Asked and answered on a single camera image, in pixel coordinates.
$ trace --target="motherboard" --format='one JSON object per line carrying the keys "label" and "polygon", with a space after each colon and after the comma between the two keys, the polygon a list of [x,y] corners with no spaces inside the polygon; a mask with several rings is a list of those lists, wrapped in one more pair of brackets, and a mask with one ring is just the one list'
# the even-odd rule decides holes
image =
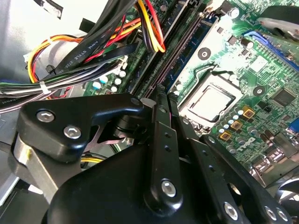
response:
{"label": "motherboard", "polygon": [[299,1],[220,0],[209,11],[216,2],[153,0],[167,51],[147,52],[136,32],[127,67],[88,83],[85,95],[150,98],[163,84],[197,134],[217,136],[266,187],[298,166],[299,31],[274,32],[268,17]]}

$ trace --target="cable tie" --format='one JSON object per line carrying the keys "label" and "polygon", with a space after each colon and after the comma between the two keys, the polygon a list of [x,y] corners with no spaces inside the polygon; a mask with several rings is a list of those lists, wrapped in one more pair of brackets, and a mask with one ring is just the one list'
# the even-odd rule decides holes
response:
{"label": "cable tie", "polygon": [[52,43],[53,43],[53,41],[51,40],[51,37],[50,37],[50,36],[48,37],[47,41],[49,42],[49,44],[52,44]]}
{"label": "cable tie", "polygon": [[46,95],[46,94],[50,94],[50,93],[51,93],[51,91],[49,91],[48,88],[46,87],[46,84],[45,84],[44,81],[41,81],[41,82],[39,83],[39,85],[41,86],[41,89],[42,89],[44,95]]}

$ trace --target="blue connector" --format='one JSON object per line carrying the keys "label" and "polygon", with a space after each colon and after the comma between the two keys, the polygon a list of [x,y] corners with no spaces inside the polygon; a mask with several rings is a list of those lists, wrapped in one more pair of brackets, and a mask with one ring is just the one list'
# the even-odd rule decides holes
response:
{"label": "blue connector", "polygon": [[297,72],[299,72],[299,66],[287,59],[280,50],[275,48],[266,38],[264,38],[261,34],[259,34],[256,31],[247,31],[242,34],[243,36],[251,36],[257,41],[259,41],[262,45],[267,46],[269,50],[271,50],[276,56],[278,56],[281,60],[283,60],[286,64],[291,66],[293,69],[295,69]]}

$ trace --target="silver screw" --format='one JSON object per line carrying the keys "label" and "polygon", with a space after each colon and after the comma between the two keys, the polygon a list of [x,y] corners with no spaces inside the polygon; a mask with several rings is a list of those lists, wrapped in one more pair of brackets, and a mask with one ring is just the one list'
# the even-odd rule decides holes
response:
{"label": "silver screw", "polygon": [[186,118],[183,118],[183,122],[188,125],[189,124],[189,121],[186,119]]}
{"label": "silver screw", "polygon": [[170,181],[162,181],[162,191],[168,196],[168,197],[174,197],[177,193],[177,190],[173,183]]}
{"label": "silver screw", "polygon": [[140,104],[139,100],[136,98],[131,98],[131,102],[137,106]]}
{"label": "silver screw", "polygon": [[277,220],[276,215],[274,214],[274,212],[273,212],[269,207],[265,206],[265,211],[266,211],[267,215],[268,215],[271,219],[273,219],[274,221]]}
{"label": "silver screw", "polygon": [[236,209],[228,202],[224,203],[224,210],[233,220],[238,220],[238,213]]}
{"label": "silver screw", "polygon": [[70,139],[78,139],[81,136],[81,131],[75,126],[67,126],[64,129],[64,135]]}
{"label": "silver screw", "polygon": [[276,210],[277,210],[277,213],[279,214],[279,216],[287,222],[288,217],[285,215],[285,213],[280,208],[276,208]]}
{"label": "silver screw", "polygon": [[211,136],[209,136],[208,139],[210,140],[211,143],[215,143],[215,140]]}
{"label": "silver screw", "polygon": [[36,114],[39,121],[49,123],[54,120],[54,114],[49,111],[40,111]]}

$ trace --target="yellow wire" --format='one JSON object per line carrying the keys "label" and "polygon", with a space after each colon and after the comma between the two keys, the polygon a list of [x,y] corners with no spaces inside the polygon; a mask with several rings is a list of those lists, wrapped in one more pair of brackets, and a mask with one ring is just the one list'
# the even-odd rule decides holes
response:
{"label": "yellow wire", "polygon": [[[136,23],[135,25],[129,27],[128,29],[125,29],[124,31],[122,31],[121,35],[127,34],[129,32],[131,32],[132,30],[136,29],[137,27],[141,26],[141,22]],[[111,36],[111,40],[116,38],[116,34]]]}
{"label": "yellow wire", "polygon": [[153,28],[151,27],[151,24],[150,24],[150,18],[149,18],[149,15],[148,15],[147,11],[146,11],[144,3],[142,2],[142,0],[138,0],[138,4],[140,5],[140,8],[141,8],[142,13],[144,15],[146,26],[148,27],[149,36],[150,36],[150,39],[151,39],[151,42],[153,44],[155,52],[161,51],[161,52],[164,53],[165,50],[161,47],[160,43],[158,42],[157,38],[155,37]]}
{"label": "yellow wire", "polygon": [[[64,35],[59,35],[59,36],[55,36],[55,37],[52,37],[51,38],[51,41],[57,41],[59,39],[65,39],[67,41],[71,41],[73,40],[74,38],[72,37],[68,37],[68,36],[64,36]],[[28,75],[29,75],[29,78],[30,78],[30,81],[32,83],[34,83],[34,78],[33,78],[33,74],[32,74],[32,69],[31,69],[31,64],[32,64],[32,61],[33,61],[33,58],[34,58],[34,55],[36,54],[36,52],[40,51],[41,49],[45,48],[45,47],[48,47],[50,45],[49,41],[45,41],[44,43],[42,43],[41,45],[39,45],[38,47],[36,47],[32,52],[31,52],[31,55],[28,59],[28,63],[27,63],[27,67],[28,67]]]}
{"label": "yellow wire", "polygon": [[81,162],[94,162],[94,163],[99,163],[102,162],[102,159],[99,158],[94,158],[94,157],[83,157],[81,159]]}

